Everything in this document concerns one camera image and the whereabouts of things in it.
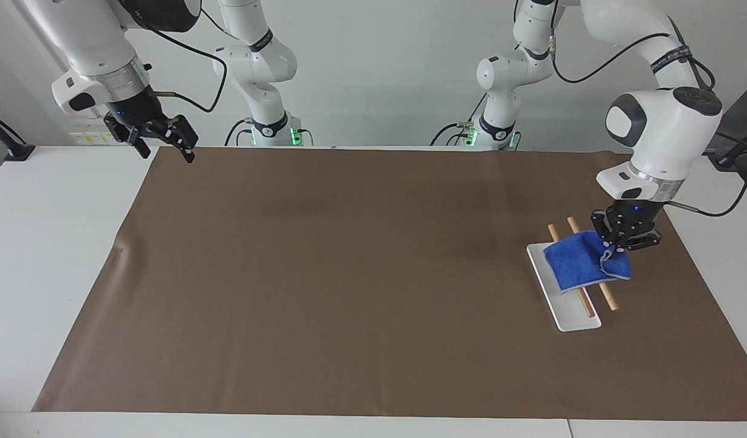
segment black cable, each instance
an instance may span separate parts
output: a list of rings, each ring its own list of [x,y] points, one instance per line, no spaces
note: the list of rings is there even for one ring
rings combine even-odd
[[[479,103],[476,104],[476,107],[473,108],[473,111],[471,111],[471,115],[468,117],[468,120],[465,121],[466,123],[471,122],[471,119],[473,119],[474,114],[476,114],[476,112],[479,111],[479,107],[482,106],[482,102],[484,102],[485,97],[487,97],[486,92],[485,94],[482,95],[482,98],[479,99]]]
[[[708,87],[709,87],[709,89],[713,89],[715,87],[715,85],[717,85],[717,80],[714,77],[714,73],[712,73],[712,70],[708,69],[707,66],[704,66],[703,62],[698,61],[696,58],[690,58],[690,62],[693,63],[693,64],[695,64],[695,66],[699,67],[699,69],[701,69],[704,72],[706,72],[706,74],[709,77],[709,85],[708,85]]]
[[[747,134],[741,140],[747,144]],[[715,155],[715,157],[712,158],[712,161],[722,167],[730,167],[735,163],[735,159],[740,155],[744,155],[744,153],[747,153],[747,150],[744,150],[744,145],[735,144],[730,150],[723,153],[723,155],[720,155],[719,157],[716,157]]]
[[[466,120],[466,123],[470,123],[471,120],[473,120],[474,114],[476,114],[477,111],[479,111],[479,107],[482,106],[482,102],[484,102],[484,98],[487,97],[487,93],[482,94],[482,98],[479,99],[479,103],[476,104],[476,107],[473,108],[473,111],[471,111],[471,115],[468,117],[468,120]],[[457,138],[454,140],[454,146],[457,146],[457,142],[459,142],[460,139]]]
[[[739,139],[736,139],[736,138],[734,138],[732,136],[729,136],[728,134],[724,134],[724,133],[717,132],[717,133],[715,133],[715,135],[716,136],[721,136],[722,138],[726,138],[726,139],[729,139],[730,141],[735,141],[738,144],[743,145],[744,148],[746,149],[746,152],[747,152],[747,143],[745,141],[740,141]],[[738,192],[738,196],[735,197],[735,200],[733,201],[733,203],[730,204],[730,207],[728,207],[727,210],[725,210],[725,211],[723,211],[721,213],[709,213],[708,211],[703,211],[700,208],[692,207],[692,206],[689,206],[689,205],[685,205],[683,203],[677,203],[677,202],[674,202],[674,201],[668,202],[668,205],[672,205],[673,207],[682,208],[683,210],[692,211],[693,213],[703,214],[704,216],[708,216],[708,217],[722,217],[722,216],[725,216],[726,214],[730,213],[731,211],[735,210],[735,207],[738,206],[739,202],[741,202],[741,198],[744,197],[744,192],[746,192],[746,188],[747,188],[747,183],[745,181],[744,184],[743,184],[743,186],[741,186],[741,191]]]
[[[243,133],[248,133],[248,134],[251,134],[251,133],[252,133],[252,130],[241,130],[241,131],[239,131],[239,132],[238,132],[237,134],[235,134],[235,146],[239,146],[239,144],[238,144],[238,139],[239,139],[239,137],[241,136],[241,134],[243,134]]]
[[[433,141],[430,142],[430,146],[435,146],[436,141],[438,140],[438,137],[440,137],[441,134],[445,133],[446,130],[451,130],[452,128],[462,128],[462,125],[460,125],[459,123],[451,123],[441,128],[441,130],[438,131],[436,136],[433,137]]]
[[[223,78],[221,78],[221,81],[220,81],[220,88],[217,91],[217,95],[214,98],[214,102],[212,103],[212,106],[210,106],[209,108],[204,108],[203,106],[200,105],[200,103],[196,102],[195,100],[190,99],[187,96],[184,96],[182,94],[178,94],[178,92],[174,92],[174,91],[156,91],[155,92],[155,94],[162,94],[162,97],[178,97],[179,99],[184,100],[185,102],[192,103],[192,105],[195,106],[195,108],[198,108],[199,110],[201,110],[203,112],[206,112],[206,113],[210,113],[210,112],[214,111],[214,108],[217,107],[217,103],[220,102],[221,95],[223,95],[223,88],[225,87],[225,81],[227,80],[227,64],[226,64],[226,62],[223,61],[223,60],[221,60],[220,58],[218,58],[218,57],[210,54],[210,53],[203,52],[203,50],[198,50],[195,47],[192,47],[190,45],[184,44],[181,41],[178,41],[178,40],[176,40],[174,38],[169,37],[168,35],[165,35],[161,31],[159,31],[156,28],[152,27],[152,25],[150,25],[149,23],[146,23],[144,20],[140,19],[140,17],[138,17],[138,15],[136,13],[134,13],[133,11],[131,11],[128,8],[128,6],[125,3],[125,0],[119,0],[119,3],[120,3],[120,5],[122,5],[122,7],[126,11],[128,11],[129,14],[131,14],[131,16],[133,17],[133,20],[138,24],[138,26],[141,26],[141,27],[143,27],[143,28],[145,28],[147,30],[151,30],[151,32],[153,32],[154,34],[156,34],[158,37],[161,37],[162,39],[170,41],[173,44],[176,44],[177,46],[179,46],[181,48],[184,48],[186,50],[189,50],[190,52],[195,53],[196,55],[201,55],[201,56],[204,56],[206,58],[213,59],[215,61],[220,62],[220,64],[223,65]]]
[[[552,29],[552,35],[555,34],[555,16],[557,15],[557,4],[560,0],[555,0],[555,8],[552,9],[552,19],[549,20],[549,27]]]
[[[246,119],[241,119],[241,120],[239,120],[238,122],[236,122],[236,123],[234,123],[234,124],[232,125],[232,128],[230,128],[230,132],[229,132],[229,133],[228,133],[228,135],[227,135],[227,136],[225,137],[225,146],[227,146],[227,145],[228,145],[228,143],[230,142],[230,137],[232,137],[232,134],[233,134],[233,133],[235,132],[235,128],[238,128],[238,127],[240,127],[240,125],[241,125],[242,123],[246,123],[246,122],[247,122],[248,120],[249,120],[249,118],[247,117]]]
[[[309,137],[311,138],[311,147],[314,147],[314,135],[311,133],[310,130],[298,130],[299,133],[309,133]]]
[[[225,33],[227,36],[229,36],[229,37],[231,37],[231,38],[233,38],[235,40],[238,39],[237,37],[235,37],[234,34],[229,33],[227,30],[225,30],[224,27],[218,25],[217,22],[212,18],[212,16],[209,15],[209,12],[206,12],[206,9],[201,8],[201,13],[204,14],[206,16],[206,18],[208,18],[209,21],[212,22],[212,24],[214,25],[214,27],[216,27],[216,28],[218,28],[220,30],[221,33]]]
[[[23,144],[28,144],[28,142],[23,139],[15,130],[13,130],[6,122],[2,121],[0,119],[0,126],[3,127],[4,130],[9,131],[13,136],[17,137],[19,141],[23,142]]]
[[[443,146],[449,146],[449,143],[452,141],[452,139],[454,139],[454,144],[455,144],[455,146],[457,146],[457,142],[462,137],[465,137],[465,134],[463,134],[463,133],[454,134],[454,136],[449,137],[449,140],[446,141],[446,144],[443,145]]]
[[[646,40],[649,40],[649,39],[652,39],[652,38],[655,38],[655,37],[658,37],[658,36],[659,37],[669,37],[669,35],[667,33],[663,33],[663,32],[651,33],[651,34],[649,34],[647,36],[643,36],[643,37],[637,39],[636,41],[630,43],[629,45],[627,45],[627,47],[625,47],[624,49],[620,50],[615,56],[609,58],[609,60],[606,61],[606,62],[604,62],[604,64],[601,64],[600,67],[598,67],[597,69],[593,70],[592,72],[590,72],[585,77],[578,78],[577,80],[571,80],[571,78],[566,78],[566,77],[563,76],[562,73],[560,73],[560,70],[557,69],[557,62],[555,61],[556,56],[555,56],[554,53],[552,53],[552,67],[554,68],[555,73],[557,74],[557,77],[561,78],[561,80],[564,80],[565,82],[568,82],[568,83],[580,83],[580,82],[584,82],[585,80],[588,80],[589,78],[591,78],[594,75],[596,75],[602,69],[604,69],[607,66],[609,66],[609,64],[611,64],[612,62],[614,62],[617,58],[619,58],[620,56],[622,56],[623,53],[627,52],[631,48],[636,47],[636,45],[638,45],[640,43],[643,43]]]
[[[227,80],[227,64],[226,64],[226,62],[223,61],[223,60],[221,60],[221,58],[218,58],[217,56],[214,56],[214,55],[212,55],[210,53],[202,52],[201,50],[198,50],[195,47],[190,47],[190,46],[184,44],[181,41],[173,39],[173,38],[169,37],[168,35],[165,35],[164,33],[160,32],[159,30],[156,30],[154,27],[151,27],[149,25],[146,25],[146,26],[147,26],[147,28],[149,30],[151,30],[152,32],[156,33],[157,36],[160,36],[160,37],[166,39],[167,41],[170,41],[173,44],[178,45],[179,47],[185,48],[185,49],[189,50],[190,52],[196,53],[197,55],[201,55],[201,56],[204,56],[206,58],[210,58],[210,59],[213,59],[215,61],[218,61],[218,62],[220,62],[220,64],[223,65],[223,77],[220,80],[220,88],[217,89],[217,95],[216,95],[216,97],[214,97],[214,102],[212,102],[212,106],[210,106],[208,108],[204,108],[203,106],[200,105],[200,103],[196,102],[195,100],[190,99],[189,97],[182,96],[182,94],[178,94],[178,92],[169,91],[171,94],[173,94],[173,96],[168,96],[168,97],[178,97],[179,99],[184,100],[185,102],[192,103],[193,106],[195,106],[199,110],[201,110],[203,112],[206,112],[206,113],[210,113],[210,112],[214,111],[214,108],[217,108],[217,103],[220,102],[221,95],[223,95],[223,88],[225,88],[225,82]]]

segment wall outlet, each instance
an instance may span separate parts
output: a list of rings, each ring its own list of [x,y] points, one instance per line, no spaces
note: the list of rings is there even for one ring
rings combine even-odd
[[[81,146],[120,146],[121,142],[114,139],[106,125],[74,125],[71,127],[71,137]]]
[[[89,125],[73,125],[71,127],[71,138],[74,139],[74,142],[78,145],[90,145],[92,144],[92,138],[87,136],[86,132],[89,128]]]

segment black stand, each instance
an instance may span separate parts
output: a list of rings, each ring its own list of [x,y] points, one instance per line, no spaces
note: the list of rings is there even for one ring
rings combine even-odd
[[[746,142],[747,144],[747,134],[741,141]],[[744,152],[746,152],[746,147],[744,147],[743,144],[736,144],[731,150],[724,153],[723,155],[710,156],[709,160],[711,160],[717,166],[726,167],[726,169],[728,169],[729,167],[733,166],[735,159]]]
[[[32,144],[19,144],[14,141],[14,139],[12,139],[12,137],[1,128],[1,126],[0,141],[6,144],[6,147],[9,148],[9,155],[6,155],[3,161],[25,161],[35,149],[35,146]]]

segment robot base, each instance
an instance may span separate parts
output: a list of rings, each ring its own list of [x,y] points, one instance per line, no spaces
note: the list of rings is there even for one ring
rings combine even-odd
[[[467,125],[466,130],[463,134],[467,135],[466,145],[479,147],[480,149],[489,150],[510,150],[515,151],[519,146],[522,133],[519,131],[512,131],[509,135],[504,138],[494,139],[493,136],[484,132],[481,125],[479,124],[479,116],[474,118],[472,125]]]
[[[252,147],[304,146],[304,135],[301,133],[301,120],[298,117],[291,116],[290,112],[287,112],[287,116],[290,118],[287,126],[279,130],[273,137],[266,137],[259,131],[252,130],[253,133],[249,144]]]

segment green indicator light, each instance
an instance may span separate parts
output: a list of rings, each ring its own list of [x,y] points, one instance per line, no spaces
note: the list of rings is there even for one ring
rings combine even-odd
[[[290,130],[290,133],[293,134],[293,145],[298,146],[301,144],[301,133],[298,130]]]
[[[519,146],[519,142],[522,139],[522,133],[515,131],[512,133],[512,138],[509,139],[509,149],[517,149],[517,146]]]
[[[479,136],[479,132],[474,128],[471,128],[471,133],[469,133],[468,137],[465,139],[465,146],[473,146],[474,144],[476,144],[477,136]]]

